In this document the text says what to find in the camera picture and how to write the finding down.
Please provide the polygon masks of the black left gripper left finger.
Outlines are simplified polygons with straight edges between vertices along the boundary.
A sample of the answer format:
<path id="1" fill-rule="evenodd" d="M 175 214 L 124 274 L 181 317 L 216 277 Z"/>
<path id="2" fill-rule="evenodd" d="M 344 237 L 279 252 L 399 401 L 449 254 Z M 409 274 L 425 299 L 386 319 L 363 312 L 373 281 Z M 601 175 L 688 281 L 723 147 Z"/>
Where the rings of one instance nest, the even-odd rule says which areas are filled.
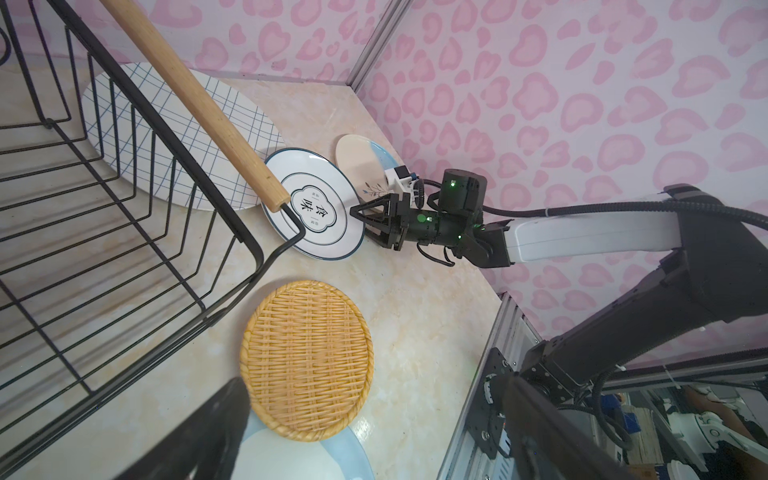
<path id="1" fill-rule="evenodd" d="M 120 479 L 229 479 L 250 412 L 240 378 L 230 379 Z"/>

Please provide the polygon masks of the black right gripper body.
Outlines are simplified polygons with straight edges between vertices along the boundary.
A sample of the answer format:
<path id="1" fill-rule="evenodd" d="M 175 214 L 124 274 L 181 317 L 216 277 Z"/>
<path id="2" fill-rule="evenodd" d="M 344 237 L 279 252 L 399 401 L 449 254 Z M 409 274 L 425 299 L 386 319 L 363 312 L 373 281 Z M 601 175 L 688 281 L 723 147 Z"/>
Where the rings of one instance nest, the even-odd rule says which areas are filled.
<path id="1" fill-rule="evenodd" d="M 454 256 L 466 259 L 481 269 L 506 268 L 513 264 L 508 253 L 506 222 L 484 222 L 487 179 L 479 174 L 447 169 L 438 191 L 430 194 L 426 209 L 399 203 L 390 223 L 389 247 L 402 248 L 413 242 L 419 250 L 425 246 L 444 248 L 444 258 L 426 257 L 436 263 L 451 266 Z"/>

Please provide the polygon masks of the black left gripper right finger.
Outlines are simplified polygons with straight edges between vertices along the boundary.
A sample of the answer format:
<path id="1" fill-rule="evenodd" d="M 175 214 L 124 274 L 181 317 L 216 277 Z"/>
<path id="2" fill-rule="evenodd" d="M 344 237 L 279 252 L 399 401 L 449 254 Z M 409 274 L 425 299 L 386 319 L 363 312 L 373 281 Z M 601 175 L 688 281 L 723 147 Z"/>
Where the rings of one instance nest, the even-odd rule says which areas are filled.
<path id="1" fill-rule="evenodd" d="M 566 479 L 632 479 L 578 431 L 534 387 L 513 376 L 505 387 L 506 428 L 522 479 L 541 477 L 538 460 L 549 461 Z"/>

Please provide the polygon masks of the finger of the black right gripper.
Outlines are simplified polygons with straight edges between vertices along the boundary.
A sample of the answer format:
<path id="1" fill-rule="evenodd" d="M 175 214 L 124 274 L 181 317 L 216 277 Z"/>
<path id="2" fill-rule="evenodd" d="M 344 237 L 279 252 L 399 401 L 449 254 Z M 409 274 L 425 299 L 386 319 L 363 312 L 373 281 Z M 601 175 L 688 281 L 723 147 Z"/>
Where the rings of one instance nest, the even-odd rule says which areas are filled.
<path id="1" fill-rule="evenodd" d="M 365 235 L 377 245 L 388 249 L 400 251 L 403 243 L 402 222 L 398 219 L 371 219 L 363 220 Z"/>
<path id="2" fill-rule="evenodd" d="M 398 194 L 387 194 L 349 209 L 350 215 L 365 225 L 389 225 L 398 215 Z"/>

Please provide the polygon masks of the cream and blue plate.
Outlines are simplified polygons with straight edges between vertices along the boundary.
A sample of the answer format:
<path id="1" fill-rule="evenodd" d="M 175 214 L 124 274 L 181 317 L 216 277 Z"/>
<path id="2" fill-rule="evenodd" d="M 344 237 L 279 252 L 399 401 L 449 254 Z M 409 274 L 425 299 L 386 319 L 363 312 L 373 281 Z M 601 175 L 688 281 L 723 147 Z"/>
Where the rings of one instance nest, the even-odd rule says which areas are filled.
<path id="1" fill-rule="evenodd" d="M 399 166 L 398 161 L 385 148 L 357 134 L 346 134 L 338 139 L 335 164 L 362 201 L 374 200 L 389 193 L 385 172 Z"/>

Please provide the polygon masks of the white cloud motif plate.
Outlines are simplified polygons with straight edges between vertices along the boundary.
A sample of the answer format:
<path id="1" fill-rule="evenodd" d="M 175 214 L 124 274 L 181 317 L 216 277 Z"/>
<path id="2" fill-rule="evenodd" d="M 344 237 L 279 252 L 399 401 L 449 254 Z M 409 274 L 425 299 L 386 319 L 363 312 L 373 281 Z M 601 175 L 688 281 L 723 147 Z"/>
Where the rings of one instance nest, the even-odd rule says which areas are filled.
<path id="1" fill-rule="evenodd" d="M 350 215 L 359 204 L 347 177 L 325 157 L 302 148 L 284 148 L 266 159 L 266 166 L 290 194 L 285 211 L 265 214 L 286 240 L 295 237 L 298 226 L 306 233 L 294 247 L 303 254 L 326 261 L 350 257 L 362 244 L 363 223 Z"/>

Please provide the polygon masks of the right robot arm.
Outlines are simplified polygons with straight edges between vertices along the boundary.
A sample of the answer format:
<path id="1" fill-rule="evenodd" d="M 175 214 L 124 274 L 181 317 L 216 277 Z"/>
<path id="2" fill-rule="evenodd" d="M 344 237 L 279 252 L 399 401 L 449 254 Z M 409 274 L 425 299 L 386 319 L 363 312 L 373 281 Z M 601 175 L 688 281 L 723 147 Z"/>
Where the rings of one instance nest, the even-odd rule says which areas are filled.
<path id="1" fill-rule="evenodd" d="M 485 202 L 484 176 L 459 169 L 441 181 L 352 206 L 378 245 L 443 250 L 484 270 L 539 263 L 531 306 L 546 289 L 561 309 L 589 316 L 558 327 L 520 375 L 556 406 L 598 399 L 619 367 L 712 323 L 767 312 L 764 214 L 725 205 L 689 184 L 645 200 L 503 210 Z"/>

